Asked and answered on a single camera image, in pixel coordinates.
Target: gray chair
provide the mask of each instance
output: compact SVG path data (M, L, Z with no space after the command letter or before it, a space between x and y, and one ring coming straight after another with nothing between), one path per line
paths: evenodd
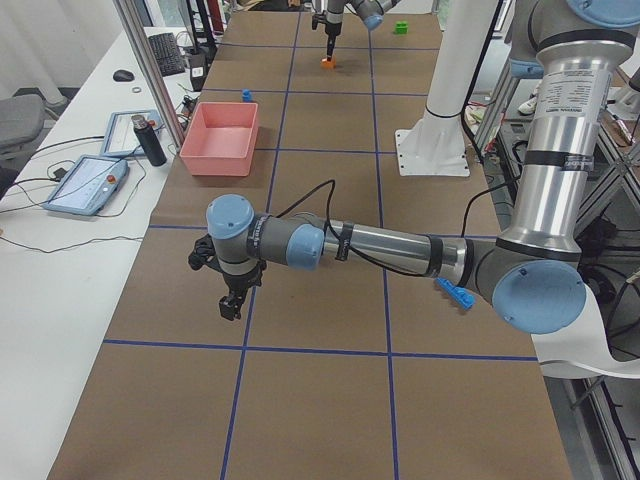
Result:
M29 153L23 147L38 137L44 117L44 102L38 95L0 100L0 160Z

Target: pink plastic bin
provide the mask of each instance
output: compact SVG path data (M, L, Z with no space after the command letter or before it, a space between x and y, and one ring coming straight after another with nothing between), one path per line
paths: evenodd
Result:
M257 134L257 103L201 102L180 157L191 175L246 177Z

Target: black bottle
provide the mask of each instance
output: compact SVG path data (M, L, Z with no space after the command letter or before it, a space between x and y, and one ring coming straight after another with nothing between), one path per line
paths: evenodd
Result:
M133 115L131 121L133 122L133 131L136 137L138 137L140 146L149 159L149 163L154 167L164 165L167 162L167 157L165 157L162 151L153 127L142 115Z

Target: green block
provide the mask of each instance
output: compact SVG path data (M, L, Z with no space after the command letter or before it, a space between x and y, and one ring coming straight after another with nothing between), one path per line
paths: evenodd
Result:
M396 29L394 30L394 33L396 35L405 35L408 30L409 30L409 22L404 20L400 22L396 22Z

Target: blue joint cap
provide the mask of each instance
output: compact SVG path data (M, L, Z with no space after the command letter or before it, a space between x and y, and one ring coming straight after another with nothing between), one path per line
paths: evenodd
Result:
M287 244L287 265L301 270L315 270L322 256L324 232L313 225L300 225Z
M380 26L382 23L382 15L371 15L363 20L364 26L367 30L372 31Z
M544 76L544 69L538 62L509 59L511 76L520 79L540 79Z
M462 287L456 287L449 280L436 278L436 283L453 298L458 305L465 310L469 310L476 303L476 298Z
M574 268L557 260L535 260L500 279L492 304L518 330L544 334L570 325L586 300L584 283Z
M586 22L604 28L629 28L640 24L638 0L566 0Z
M244 232L253 217L249 200L241 195L222 195L207 208L207 231L216 240L227 240Z

